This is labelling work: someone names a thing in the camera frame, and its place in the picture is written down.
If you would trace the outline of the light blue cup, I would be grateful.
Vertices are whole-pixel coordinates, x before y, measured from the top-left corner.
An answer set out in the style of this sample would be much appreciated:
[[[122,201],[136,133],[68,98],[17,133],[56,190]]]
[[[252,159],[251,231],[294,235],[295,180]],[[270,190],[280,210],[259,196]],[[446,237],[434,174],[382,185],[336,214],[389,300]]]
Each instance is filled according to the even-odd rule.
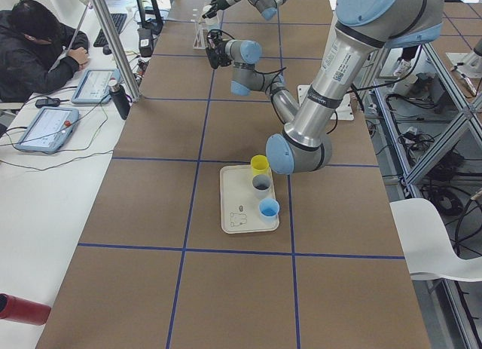
[[[220,29],[220,20],[217,15],[214,17],[205,17],[204,20],[208,31]]]
[[[267,224],[272,224],[278,219],[279,210],[279,202],[271,197],[262,199],[258,205],[261,220]]]

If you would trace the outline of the grey cup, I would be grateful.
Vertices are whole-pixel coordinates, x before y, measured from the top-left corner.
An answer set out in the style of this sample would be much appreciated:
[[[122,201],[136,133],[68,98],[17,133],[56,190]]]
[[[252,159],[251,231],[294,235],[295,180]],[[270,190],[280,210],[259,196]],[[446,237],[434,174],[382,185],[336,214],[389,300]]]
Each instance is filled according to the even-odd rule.
[[[271,178],[266,174],[258,174],[252,178],[252,187],[255,197],[263,199],[270,194]]]

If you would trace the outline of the white cup rack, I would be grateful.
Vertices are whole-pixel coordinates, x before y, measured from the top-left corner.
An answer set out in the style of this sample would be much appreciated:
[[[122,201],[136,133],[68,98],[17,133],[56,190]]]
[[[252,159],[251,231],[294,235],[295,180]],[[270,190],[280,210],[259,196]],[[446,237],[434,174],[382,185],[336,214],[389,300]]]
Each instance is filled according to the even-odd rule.
[[[195,28],[193,49],[204,50],[206,48],[206,36],[209,31],[206,28],[205,20],[203,18],[203,9],[199,11],[193,9],[193,17],[194,18],[191,20],[194,23]]]

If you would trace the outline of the yellow cup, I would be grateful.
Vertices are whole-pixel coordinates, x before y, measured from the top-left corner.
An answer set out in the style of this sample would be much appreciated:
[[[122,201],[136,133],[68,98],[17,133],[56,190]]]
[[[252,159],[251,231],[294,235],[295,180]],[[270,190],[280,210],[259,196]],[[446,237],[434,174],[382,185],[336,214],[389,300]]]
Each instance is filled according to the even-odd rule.
[[[269,161],[265,155],[255,155],[250,160],[252,175],[266,174],[270,168]]]

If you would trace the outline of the black label box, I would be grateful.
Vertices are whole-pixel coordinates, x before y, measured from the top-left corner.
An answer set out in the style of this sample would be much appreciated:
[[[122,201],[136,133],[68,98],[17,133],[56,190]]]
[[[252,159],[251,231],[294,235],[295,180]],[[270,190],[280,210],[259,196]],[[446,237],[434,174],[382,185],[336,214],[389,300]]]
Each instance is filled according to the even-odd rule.
[[[150,29],[138,28],[139,53],[141,57],[151,57],[154,51],[154,38]]]

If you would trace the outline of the black thermos bottle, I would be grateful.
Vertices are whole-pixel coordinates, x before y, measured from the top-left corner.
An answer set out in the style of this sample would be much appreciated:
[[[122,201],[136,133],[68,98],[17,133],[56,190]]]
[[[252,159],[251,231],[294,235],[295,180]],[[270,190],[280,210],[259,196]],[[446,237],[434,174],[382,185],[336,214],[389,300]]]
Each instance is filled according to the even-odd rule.
[[[116,78],[110,78],[108,81],[108,89],[117,112],[123,120],[126,120],[130,112],[130,103],[127,99],[124,87]]]

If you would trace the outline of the far teach pendant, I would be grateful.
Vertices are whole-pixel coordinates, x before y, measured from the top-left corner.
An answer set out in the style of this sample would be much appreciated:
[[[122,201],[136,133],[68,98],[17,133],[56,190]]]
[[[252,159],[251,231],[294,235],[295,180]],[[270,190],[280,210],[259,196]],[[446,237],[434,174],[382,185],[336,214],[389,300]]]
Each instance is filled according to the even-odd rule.
[[[72,95],[74,104],[99,103],[108,96],[108,82],[112,79],[119,81],[121,74],[118,69],[86,69]]]

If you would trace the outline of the teach pendant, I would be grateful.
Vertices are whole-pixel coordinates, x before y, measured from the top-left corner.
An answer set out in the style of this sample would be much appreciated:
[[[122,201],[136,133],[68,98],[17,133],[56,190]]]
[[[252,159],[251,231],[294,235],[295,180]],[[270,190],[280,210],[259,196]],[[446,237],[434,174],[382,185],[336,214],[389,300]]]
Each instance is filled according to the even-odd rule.
[[[72,95],[74,104],[99,103],[108,96],[108,82],[112,79],[119,81],[121,74],[118,69],[86,69]]]
[[[76,108],[43,107],[14,148],[22,152],[58,152],[74,132],[80,117]]]

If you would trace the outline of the seated person in black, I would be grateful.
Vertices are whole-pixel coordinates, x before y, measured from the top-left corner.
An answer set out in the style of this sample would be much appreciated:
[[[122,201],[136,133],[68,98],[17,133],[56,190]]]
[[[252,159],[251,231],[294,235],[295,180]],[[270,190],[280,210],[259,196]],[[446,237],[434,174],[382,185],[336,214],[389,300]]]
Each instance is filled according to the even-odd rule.
[[[89,61],[89,39],[35,0],[1,12],[1,101],[23,103],[64,87]]]

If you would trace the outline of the cream plastic tray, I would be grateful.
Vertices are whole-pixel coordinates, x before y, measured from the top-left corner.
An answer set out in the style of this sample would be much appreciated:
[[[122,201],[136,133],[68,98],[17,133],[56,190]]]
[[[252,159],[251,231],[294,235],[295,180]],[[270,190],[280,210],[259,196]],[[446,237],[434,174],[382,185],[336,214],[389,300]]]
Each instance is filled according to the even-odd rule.
[[[267,197],[276,199],[271,170],[266,175],[272,180]],[[279,215],[272,224],[261,220],[258,205],[262,199],[255,197],[253,177],[249,165],[226,166],[220,170],[221,228],[228,234],[274,231],[279,226]]]

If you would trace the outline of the near teach pendant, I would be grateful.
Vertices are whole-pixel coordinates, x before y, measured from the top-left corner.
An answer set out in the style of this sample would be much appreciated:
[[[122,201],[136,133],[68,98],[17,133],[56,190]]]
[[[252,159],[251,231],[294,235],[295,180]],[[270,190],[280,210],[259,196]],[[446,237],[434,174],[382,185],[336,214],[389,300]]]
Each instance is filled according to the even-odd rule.
[[[22,152],[58,152],[74,132],[80,117],[76,108],[43,107],[14,148]]]

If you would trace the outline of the white chair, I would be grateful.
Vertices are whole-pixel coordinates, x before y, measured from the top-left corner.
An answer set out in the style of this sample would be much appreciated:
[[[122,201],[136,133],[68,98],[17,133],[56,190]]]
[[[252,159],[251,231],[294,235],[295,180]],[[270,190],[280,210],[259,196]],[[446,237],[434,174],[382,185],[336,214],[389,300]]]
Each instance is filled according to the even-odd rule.
[[[391,202],[390,208],[411,280],[481,281],[481,258],[461,259],[435,206],[424,198]]]

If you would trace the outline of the red water bottle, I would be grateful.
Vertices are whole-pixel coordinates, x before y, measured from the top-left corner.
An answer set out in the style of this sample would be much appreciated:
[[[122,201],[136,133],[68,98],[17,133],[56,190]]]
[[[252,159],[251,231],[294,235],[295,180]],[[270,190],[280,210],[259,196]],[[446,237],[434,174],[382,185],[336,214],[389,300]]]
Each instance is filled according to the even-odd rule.
[[[44,325],[50,315],[51,306],[32,302],[5,293],[1,294],[1,319],[17,323]]]

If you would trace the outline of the aluminium frame post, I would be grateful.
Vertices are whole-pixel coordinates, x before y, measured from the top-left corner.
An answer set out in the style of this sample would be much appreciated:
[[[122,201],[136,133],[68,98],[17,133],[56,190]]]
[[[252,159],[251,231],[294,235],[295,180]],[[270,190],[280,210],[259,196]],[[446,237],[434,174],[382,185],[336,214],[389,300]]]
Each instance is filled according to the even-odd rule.
[[[134,77],[134,73],[130,68],[130,63],[124,53],[124,47],[121,44],[121,40],[117,30],[115,29],[111,14],[108,10],[108,5],[105,0],[90,0],[91,5],[99,20],[100,27],[105,33],[108,44],[114,56],[117,68],[124,79],[124,83],[127,86],[127,90],[133,102],[137,102],[141,96],[139,86]]]

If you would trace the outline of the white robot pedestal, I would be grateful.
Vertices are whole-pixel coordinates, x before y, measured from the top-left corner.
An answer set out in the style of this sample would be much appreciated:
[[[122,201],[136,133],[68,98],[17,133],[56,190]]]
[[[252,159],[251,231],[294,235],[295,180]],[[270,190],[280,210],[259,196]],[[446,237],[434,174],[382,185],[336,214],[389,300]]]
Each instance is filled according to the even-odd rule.
[[[301,84],[297,86],[297,99],[300,105],[305,100],[309,87],[310,86],[308,84]],[[340,121],[353,121],[357,109],[357,98],[354,94],[347,93],[343,97],[342,103],[336,109],[337,114],[333,114],[331,116],[331,120],[334,120],[336,117],[338,117]]]

